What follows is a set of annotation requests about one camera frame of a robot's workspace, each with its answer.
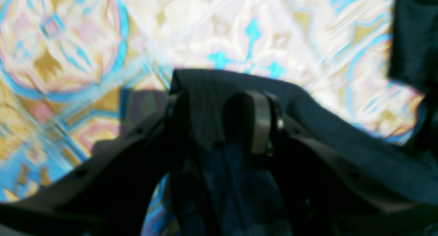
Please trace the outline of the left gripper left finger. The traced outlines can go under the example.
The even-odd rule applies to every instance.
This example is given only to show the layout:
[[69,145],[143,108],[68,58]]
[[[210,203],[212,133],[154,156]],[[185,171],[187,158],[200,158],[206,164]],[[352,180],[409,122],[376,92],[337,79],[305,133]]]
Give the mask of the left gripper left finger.
[[183,159],[188,95],[26,199],[1,204],[2,236],[138,236],[155,186]]

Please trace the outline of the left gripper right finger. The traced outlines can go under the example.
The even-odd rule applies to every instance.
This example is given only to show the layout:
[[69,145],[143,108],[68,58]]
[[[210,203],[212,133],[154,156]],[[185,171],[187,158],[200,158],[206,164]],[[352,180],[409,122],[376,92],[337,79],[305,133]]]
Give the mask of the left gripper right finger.
[[437,206],[409,203],[355,169],[287,118],[273,94],[231,96],[224,128],[244,168],[273,178],[295,236],[437,235]]

